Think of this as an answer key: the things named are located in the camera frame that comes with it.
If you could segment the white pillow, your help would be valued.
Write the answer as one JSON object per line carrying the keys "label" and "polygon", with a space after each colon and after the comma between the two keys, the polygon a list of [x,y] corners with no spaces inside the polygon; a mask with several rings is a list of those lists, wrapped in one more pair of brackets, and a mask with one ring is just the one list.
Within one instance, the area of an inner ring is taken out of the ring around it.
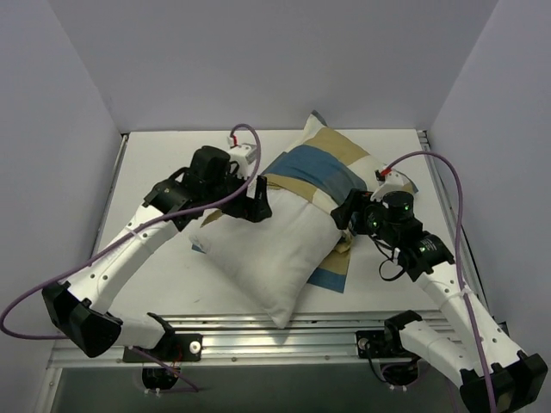
{"label": "white pillow", "polygon": [[251,223],[216,211],[189,240],[282,329],[308,282],[344,292],[350,242],[328,213],[300,196],[269,190],[268,201],[268,219]]}

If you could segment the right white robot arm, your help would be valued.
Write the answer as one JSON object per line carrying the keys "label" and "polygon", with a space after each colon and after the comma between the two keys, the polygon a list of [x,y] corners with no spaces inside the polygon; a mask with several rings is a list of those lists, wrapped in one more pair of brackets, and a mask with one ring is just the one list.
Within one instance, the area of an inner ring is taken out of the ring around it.
{"label": "right white robot arm", "polygon": [[331,212],[337,228],[390,248],[402,273],[428,295],[461,341],[454,344],[415,311],[404,311],[386,320],[383,347],[427,361],[457,387],[470,412],[515,412],[532,404],[547,364],[538,354],[526,354],[460,280],[451,251],[415,218],[413,201],[404,191],[375,200],[368,191],[352,189]]}

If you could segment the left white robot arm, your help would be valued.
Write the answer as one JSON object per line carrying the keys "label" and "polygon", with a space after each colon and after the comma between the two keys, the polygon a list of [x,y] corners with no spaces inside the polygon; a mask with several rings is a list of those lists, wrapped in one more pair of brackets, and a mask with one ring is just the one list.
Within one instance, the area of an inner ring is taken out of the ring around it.
{"label": "left white robot arm", "polygon": [[42,289],[53,324],[90,358],[121,345],[141,348],[155,361],[167,359],[177,346],[176,332],[167,321],[152,312],[116,316],[110,307],[149,257],[204,210],[218,208],[252,223],[270,218],[266,178],[258,176],[254,196],[247,194],[259,160],[260,149],[254,144],[235,144],[227,151],[209,145],[196,150],[188,167],[152,187],[101,258]]}

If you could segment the checked blue beige pillowcase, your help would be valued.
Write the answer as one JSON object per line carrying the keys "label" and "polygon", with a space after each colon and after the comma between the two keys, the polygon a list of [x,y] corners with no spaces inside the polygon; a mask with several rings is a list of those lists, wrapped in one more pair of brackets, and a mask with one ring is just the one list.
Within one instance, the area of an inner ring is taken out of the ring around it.
{"label": "checked blue beige pillowcase", "polygon": [[[269,190],[287,190],[330,215],[351,189],[374,192],[378,187],[375,172],[382,168],[373,155],[311,113],[302,138],[275,159],[263,176]],[[409,181],[404,191],[416,194],[418,188]],[[340,231],[351,246],[351,229]]]}

